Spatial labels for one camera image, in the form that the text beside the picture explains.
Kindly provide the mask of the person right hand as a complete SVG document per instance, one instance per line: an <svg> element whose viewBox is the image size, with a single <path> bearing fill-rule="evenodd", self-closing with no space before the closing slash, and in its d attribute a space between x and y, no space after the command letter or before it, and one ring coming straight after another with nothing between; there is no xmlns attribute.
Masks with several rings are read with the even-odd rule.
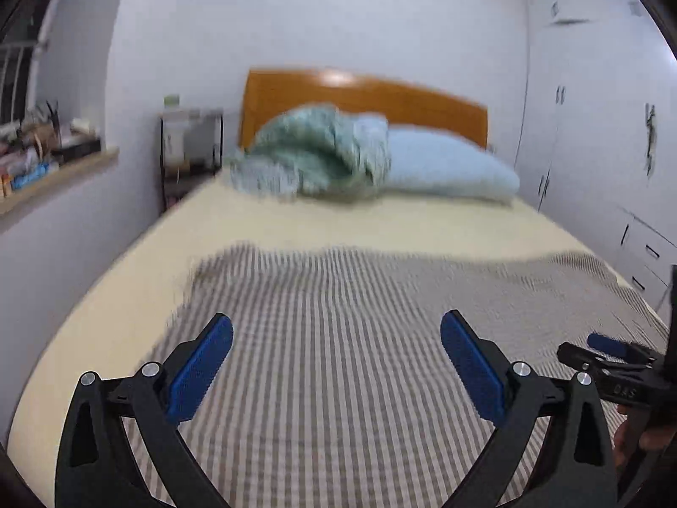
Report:
<svg viewBox="0 0 677 508"><path fill-rule="evenodd" d="M672 419L668 425L663 425L658 427L655 425L652 428L647 428L643 435L638 439L638 447L646 452L651 451L661 451L663 448L666 448L670 443L672 438L676 435L676 403L671 403L669 405L671 411ZM613 454L614 454L614 463L617 469L624 466L627 463L627 458L629 457L631 450L627 446L629 440L627 440L627 434L629 433L629 420L625 420L614 433L613 438Z"/></svg>

